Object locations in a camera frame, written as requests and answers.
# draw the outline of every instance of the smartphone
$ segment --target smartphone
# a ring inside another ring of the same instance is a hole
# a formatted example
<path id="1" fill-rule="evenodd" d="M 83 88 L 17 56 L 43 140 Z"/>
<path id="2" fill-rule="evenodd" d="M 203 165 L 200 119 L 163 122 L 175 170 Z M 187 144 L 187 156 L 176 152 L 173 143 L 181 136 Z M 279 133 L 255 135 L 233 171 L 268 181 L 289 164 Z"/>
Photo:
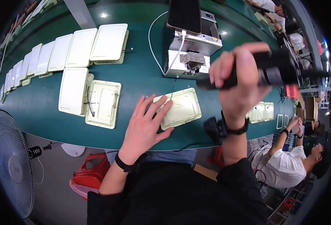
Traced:
<path id="1" fill-rule="evenodd" d="M 199 35 L 202 32 L 200 18 L 199 0 L 170 1 L 167 19 L 169 28 Z"/>

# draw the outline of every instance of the fan grille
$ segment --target fan grille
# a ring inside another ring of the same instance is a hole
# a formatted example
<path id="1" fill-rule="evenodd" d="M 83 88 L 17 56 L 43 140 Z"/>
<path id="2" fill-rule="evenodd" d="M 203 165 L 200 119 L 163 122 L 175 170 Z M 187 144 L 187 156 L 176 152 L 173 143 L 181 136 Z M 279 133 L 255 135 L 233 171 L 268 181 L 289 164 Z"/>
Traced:
<path id="1" fill-rule="evenodd" d="M 13 181 L 9 173 L 8 162 L 12 155 L 18 158 L 23 173 L 19 184 Z M 34 204 L 32 166 L 18 125 L 3 110 L 0 110 L 0 182 L 19 216 L 28 217 Z"/>

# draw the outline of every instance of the teal table surface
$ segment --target teal table surface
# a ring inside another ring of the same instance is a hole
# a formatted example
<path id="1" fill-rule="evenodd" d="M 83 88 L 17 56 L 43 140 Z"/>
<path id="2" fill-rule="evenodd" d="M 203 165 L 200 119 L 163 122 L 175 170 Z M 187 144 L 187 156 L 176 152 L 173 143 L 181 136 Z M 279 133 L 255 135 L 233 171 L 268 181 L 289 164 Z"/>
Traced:
<path id="1" fill-rule="evenodd" d="M 129 38 L 127 53 L 122 65 L 92 65 L 89 72 L 95 80 L 112 81 L 122 84 L 118 115 L 115 129 L 100 128 L 85 123 L 85 118 L 58 111 L 59 91 L 62 71 L 52 76 L 39 79 L 32 78 L 30 85 L 11 91 L 0 109 L 7 111 L 26 133 L 57 142 L 82 145 L 94 148 L 119 149 L 122 146 L 125 131 L 134 107 L 142 95 L 157 96 L 172 92 L 174 79 L 163 78 L 159 67 L 149 49 L 148 29 L 150 23 L 161 13 L 168 10 L 164 3 L 117 3 L 116 1 L 86 1 L 88 9 L 97 27 L 103 24 L 127 23 Z M 214 61 L 222 51 L 247 42 L 264 41 L 271 48 L 277 48 L 276 40 L 266 29 L 261 29 L 252 10 L 242 0 L 227 1 L 219 5 L 208 0 L 201 0 L 203 10 L 215 14 L 218 31 L 222 37 L 223 48 L 211 57 Z M 161 59 L 161 40 L 166 15 L 153 26 L 151 42 L 155 56 Z M 13 65 L 24 58 L 39 43 L 46 44 L 55 38 L 79 30 L 77 22 L 68 11 L 64 2 L 42 12 L 24 29 L 22 29 L 7 47 L 0 74 L 0 87 L 4 84 L 5 75 Z M 174 91 L 195 88 L 202 117 L 198 120 L 176 127 L 171 136 L 159 142 L 151 150 L 175 150 L 192 143 L 199 145 L 189 148 L 215 146 L 203 129 L 203 122 L 209 117 L 221 118 L 221 106 L 218 92 L 201 91 L 195 80 L 177 79 Z M 278 88 L 263 99 L 274 102 L 274 115 L 293 115 L 293 101 L 285 100 L 281 104 Z M 276 133 L 276 119 L 250 124 L 247 139 L 263 137 Z"/>

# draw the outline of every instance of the white shirt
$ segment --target white shirt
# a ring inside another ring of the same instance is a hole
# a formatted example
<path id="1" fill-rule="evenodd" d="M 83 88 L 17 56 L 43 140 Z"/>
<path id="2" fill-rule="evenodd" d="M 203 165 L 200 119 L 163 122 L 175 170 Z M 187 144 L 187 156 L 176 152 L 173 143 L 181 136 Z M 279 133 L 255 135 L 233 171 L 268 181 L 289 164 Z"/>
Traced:
<path id="1" fill-rule="evenodd" d="M 305 44 L 303 43 L 303 36 L 298 33 L 290 34 L 289 37 L 292 39 L 294 43 L 294 50 L 300 50 L 305 47 Z"/>
<path id="2" fill-rule="evenodd" d="M 269 158 L 270 145 L 256 151 L 252 161 L 255 177 L 274 188 L 291 188 L 297 186 L 307 176 L 302 160 L 306 158 L 303 146 L 290 148 L 289 151 L 276 151 Z"/>
<path id="3" fill-rule="evenodd" d="M 253 0 L 253 2 L 258 3 L 262 8 L 267 9 L 271 12 L 275 12 L 274 2 L 272 0 Z M 285 32 L 285 18 L 279 16 L 277 13 L 269 13 L 283 28 Z"/>

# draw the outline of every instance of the white cable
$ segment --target white cable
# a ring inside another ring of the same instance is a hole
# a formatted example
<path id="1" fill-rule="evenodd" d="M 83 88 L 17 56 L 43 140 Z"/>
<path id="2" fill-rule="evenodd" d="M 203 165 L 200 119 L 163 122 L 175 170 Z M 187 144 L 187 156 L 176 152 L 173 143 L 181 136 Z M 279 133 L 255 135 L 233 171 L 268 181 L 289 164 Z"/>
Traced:
<path id="1" fill-rule="evenodd" d="M 43 169 L 43 177 L 42 177 L 42 181 L 40 183 L 34 183 L 34 184 L 42 184 L 43 183 L 43 180 L 44 180 L 44 167 L 43 167 L 43 164 L 41 163 L 41 160 L 39 159 L 39 157 L 37 157 L 39 163 L 41 164 L 42 166 L 42 169 Z"/>
<path id="2" fill-rule="evenodd" d="M 15 26 L 17 25 L 18 17 L 19 17 L 19 15 L 17 16 L 17 19 L 15 20 L 15 23 L 14 23 L 13 29 L 12 29 L 12 31 L 9 33 L 9 37 L 8 37 L 7 42 L 6 42 L 6 45 L 5 45 L 5 47 L 4 47 L 3 57 L 2 57 L 2 60 L 1 60 L 1 66 L 0 66 L 0 74 L 1 74 L 1 70 L 2 70 L 2 65 L 3 65 L 4 56 L 6 55 L 6 49 L 7 49 L 7 45 L 8 45 L 9 39 L 10 39 L 10 35 L 13 33 L 14 28 L 15 28 Z"/>
<path id="3" fill-rule="evenodd" d="M 182 31 L 182 43 L 181 43 L 181 47 L 179 48 L 179 50 L 178 50 L 176 56 L 174 57 L 172 63 L 170 64 L 170 66 L 169 66 L 167 72 L 164 73 L 164 71 L 163 71 L 162 67 L 160 66 L 160 64 L 159 64 L 159 62 L 158 62 L 158 60 L 157 60 L 157 58 L 156 58 L 155 55 L 154 55 L 154 52 L 153 52 L 153 49 L 152 49 L 152 45 L 150 44 L 150 30 L 152 29 L 152 26 L 153 26 L 153 24 L 155 23 L 155 21 L 157 21 L 161 16 L 163 16 L 163 15 L 166 14 L 167 12 L 168 12 L 168 11 L 163 12 L 162 14 L 160 14 L 160 15 L 159 15 L 159 16 L 158 16 L 158 17 L 152 22 L 152 24 L 151 24 L 150 27 L 149 27 L 149 31 L 148 31 L 148 42 L 149 42 L 150 51 L 152 52 L 152 55 L 153 55 L 155 61 L 157 62 L 158 66 L 159 66 L 159 68 L 160 68 L 160 71 L 162 71 L 162 74 L 163 74 L 163 75 L 166 75 L 166 74 L 169 72 L 169 69 L 172 67 L 173 63 L 174 63 L 175 60 L 177 59 L 177 57 L 178 57 L 178 55 L 179 55 L 179 52 L 181 51 L 181 49 L 182 49 L 182 47 L 183 47 L 184 39 L 185 39 L 185 37 L 186 37 L 186 31 Z"/>

